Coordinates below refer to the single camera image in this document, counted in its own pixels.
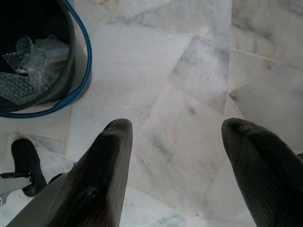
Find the floor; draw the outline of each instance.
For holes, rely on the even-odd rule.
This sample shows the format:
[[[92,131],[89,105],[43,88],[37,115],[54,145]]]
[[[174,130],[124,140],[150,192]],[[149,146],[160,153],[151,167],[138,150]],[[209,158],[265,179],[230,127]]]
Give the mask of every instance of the floor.
[[[0,119],[0,165],[27,137],[49,180],[113,119],[134,146],[120,227],[255,226],[225,154],[221,124],[240,117],[303,151],[302,0],[74,0],[89,32],[93,80],[73,106]],[[0,207],[5,226],[28,202]]]

